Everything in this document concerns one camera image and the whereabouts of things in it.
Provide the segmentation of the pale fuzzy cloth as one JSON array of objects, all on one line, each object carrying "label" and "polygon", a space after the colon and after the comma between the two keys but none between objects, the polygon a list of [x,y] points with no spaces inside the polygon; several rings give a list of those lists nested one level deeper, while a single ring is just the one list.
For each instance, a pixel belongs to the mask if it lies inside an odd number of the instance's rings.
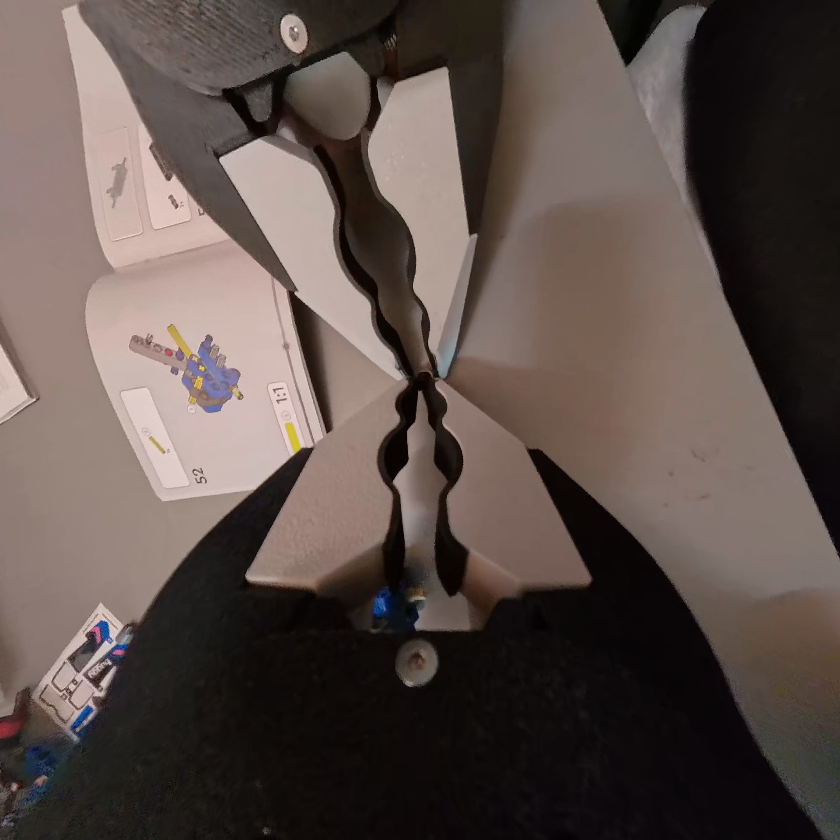
[{"label": "pale fuzzy cloth", "polygon": [[719,280],[686,168],[686,67],[691,42],[705,12],[696,4],[669,12],[647,37],[627,73],[714,277]]}]

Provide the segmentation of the sticker sheet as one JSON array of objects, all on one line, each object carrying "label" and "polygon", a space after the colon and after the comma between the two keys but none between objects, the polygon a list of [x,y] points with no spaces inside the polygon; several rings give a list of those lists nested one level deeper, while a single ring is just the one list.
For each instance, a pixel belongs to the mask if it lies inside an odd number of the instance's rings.
[{"label": "sticker sheet", "polygon": [[69,739],[79,741],[102,710],[137,626],[99,605],[38,683],[36,705]]}]

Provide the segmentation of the open instruction booklet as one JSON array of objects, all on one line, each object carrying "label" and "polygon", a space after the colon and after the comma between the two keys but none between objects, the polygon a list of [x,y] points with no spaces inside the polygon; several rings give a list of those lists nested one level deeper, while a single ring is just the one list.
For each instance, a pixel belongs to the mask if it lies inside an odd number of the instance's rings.
[{"label": "open instruction booklet", "polygon": [[169,170],[78,5],[62,16],[112,267],[86,304],[101,382],[158,498],[253,490],[325,432],[291,296]]}]

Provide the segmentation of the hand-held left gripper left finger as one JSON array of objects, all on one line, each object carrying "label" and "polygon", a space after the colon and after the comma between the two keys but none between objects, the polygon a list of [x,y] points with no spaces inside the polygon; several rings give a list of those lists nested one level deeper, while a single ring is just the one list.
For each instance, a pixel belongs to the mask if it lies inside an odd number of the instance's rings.
[{"label": "hand-held left gripper left finger", "polygon": [[408,463],[417,391],[418,380],[399,381],[307,452],[248,568],[250,585],[336,601],[355,628],[378,630],[375,597],[404,573],[395,479]]}]

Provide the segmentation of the thick printed leaflet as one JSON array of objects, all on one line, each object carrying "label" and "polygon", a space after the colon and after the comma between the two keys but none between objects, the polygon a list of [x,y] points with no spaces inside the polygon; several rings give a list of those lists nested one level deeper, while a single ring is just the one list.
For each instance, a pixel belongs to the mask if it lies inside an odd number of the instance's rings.
[{"label": "thick printed leaflet", "polygon": [[38,399],[11,334],[1,322],[1,425],[36,404]]}]

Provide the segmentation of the partly built toy car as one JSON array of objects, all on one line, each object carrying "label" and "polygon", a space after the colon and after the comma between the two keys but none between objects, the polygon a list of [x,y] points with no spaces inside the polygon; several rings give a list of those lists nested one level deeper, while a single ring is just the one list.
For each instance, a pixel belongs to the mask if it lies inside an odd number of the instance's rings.
[{"label": "partly built toy car", "polygon": [[58,769],[81,740],[57,726],[22,688],[1,717],[1,838],[16,838],[18,825],[47,793]]}]

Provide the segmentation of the blue toy brick assembly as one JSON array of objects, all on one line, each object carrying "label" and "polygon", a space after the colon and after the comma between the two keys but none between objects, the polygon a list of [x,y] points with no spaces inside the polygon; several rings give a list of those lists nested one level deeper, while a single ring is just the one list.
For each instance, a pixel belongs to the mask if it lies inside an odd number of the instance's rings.
[{"label": "blue toy brick assembly", "polygon": [[415,631],[427,602],[427,586],[416,575],[402,578],[396,587],[382,588],[374,597],[371,630],[375,634],[410,634]]}]

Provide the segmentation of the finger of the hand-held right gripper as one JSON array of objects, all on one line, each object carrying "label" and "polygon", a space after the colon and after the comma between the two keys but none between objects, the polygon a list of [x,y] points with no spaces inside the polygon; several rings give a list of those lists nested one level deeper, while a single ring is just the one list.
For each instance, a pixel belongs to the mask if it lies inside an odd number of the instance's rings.
[{"label": "finger of the hand-held right gripper", "polygon": [[396,379],[421,369],[408,235],[367,171],[362,133],[298,143],[279,133],[222,165],[300,301]]},{"label": "finger of the hand-held right gripper", "polygon": [[447,68],[387,87],[366,143],[379,196],[407,227],[409,282],[423,307],[423,336],[437,376],[455,361],[478,236],[469,230],[455,111]]}]

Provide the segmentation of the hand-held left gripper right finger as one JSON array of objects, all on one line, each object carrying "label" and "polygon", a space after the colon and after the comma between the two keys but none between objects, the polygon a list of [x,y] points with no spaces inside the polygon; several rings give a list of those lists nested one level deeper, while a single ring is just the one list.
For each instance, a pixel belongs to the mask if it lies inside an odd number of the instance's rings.
[{"label": "hand-held left gripper right finger", "polygon": [[436,571],[448,595],[465,599],[470,628],[500,602],[588,588],[592,575],[526,445],[441,380],[426,381],[425,402],[445,478]]}]

